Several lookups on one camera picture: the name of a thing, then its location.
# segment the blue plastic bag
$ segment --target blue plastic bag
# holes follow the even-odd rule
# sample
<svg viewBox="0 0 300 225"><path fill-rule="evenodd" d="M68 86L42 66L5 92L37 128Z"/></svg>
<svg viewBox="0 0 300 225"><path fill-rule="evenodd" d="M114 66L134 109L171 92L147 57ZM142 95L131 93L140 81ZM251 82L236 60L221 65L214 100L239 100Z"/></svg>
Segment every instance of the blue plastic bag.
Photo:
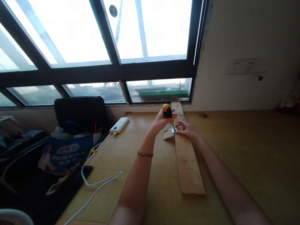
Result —
<svg viewBox="0 0 300 225"><path fill-rule="evenodd" d="M38 167L45 173L70 175L100 136L101 133L74 139L57 139L50 135Z"/></svg>

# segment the wall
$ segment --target wall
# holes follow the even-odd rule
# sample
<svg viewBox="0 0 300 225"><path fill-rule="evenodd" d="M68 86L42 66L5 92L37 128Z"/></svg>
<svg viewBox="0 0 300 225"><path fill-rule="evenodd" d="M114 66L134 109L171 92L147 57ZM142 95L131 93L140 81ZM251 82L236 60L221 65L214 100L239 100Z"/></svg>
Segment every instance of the wall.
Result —
<svg viewBox="0 0 300 225"><path fill-rule="evenodd" d="M300 8L298 0L211 0L193 102L184 111L273 109L287 94L300 72ZM274 58L274 64L257 76L225 75L231 59ZM157 112L161 106L107 107L110 121L127 111ZM48 109L1 111L31 129L48 132L57 126Z"/></svg>

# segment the chair backrest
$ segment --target chair backrest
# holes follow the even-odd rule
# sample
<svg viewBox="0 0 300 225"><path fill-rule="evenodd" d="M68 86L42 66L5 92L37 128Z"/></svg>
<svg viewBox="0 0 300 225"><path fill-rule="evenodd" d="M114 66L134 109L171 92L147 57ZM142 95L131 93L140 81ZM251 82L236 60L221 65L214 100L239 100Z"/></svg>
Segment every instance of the chair backrest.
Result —
<svg viewBox="0 0 300 225"><path fill-rule="evenodd" d="M68 97L56 99L54 110L58 124L64 132L72 133L67 121L79 124L83 131L93 133L97 130L108 130L108 120L104 100L100 96Z"/></svg>

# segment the screwdriver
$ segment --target screwdriver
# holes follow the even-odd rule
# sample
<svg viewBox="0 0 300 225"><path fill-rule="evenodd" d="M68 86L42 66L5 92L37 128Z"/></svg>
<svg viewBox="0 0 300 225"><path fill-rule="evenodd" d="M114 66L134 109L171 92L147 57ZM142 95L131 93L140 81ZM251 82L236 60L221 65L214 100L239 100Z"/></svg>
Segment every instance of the screwdriver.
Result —
<svg viewBox="0 0 300 225"><path fill-rule="evenodd" d="M173 113L172 113L172 110L171 110L171 108L168 104L163 104L162 111L163 111L163 114L165 115L165 117L172 118ZM170 122L170 124L172 124L172 126L174 128L174 133L176 133L176 129L174 127L174 119L172 120L172 122Z"/></svg>

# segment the green pipe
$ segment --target green pipe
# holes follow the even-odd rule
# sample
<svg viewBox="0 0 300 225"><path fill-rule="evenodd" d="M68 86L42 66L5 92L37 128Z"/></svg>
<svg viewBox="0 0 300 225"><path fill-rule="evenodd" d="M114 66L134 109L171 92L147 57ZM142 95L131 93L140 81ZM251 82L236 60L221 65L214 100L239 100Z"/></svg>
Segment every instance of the green pipe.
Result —
<svg viewBox="0 0 300 225"><path fill-rule="evenodd" d="M185 95L188 96L188 92L140 94L141 97L146 97L146 96L185 96Z"/></svg>
<svg viewBox="0 0 300 225"><path fill-rule="evenodd" d="M139 94L185 93L185 92L188 92L188 90L139 91Z"/></svg>

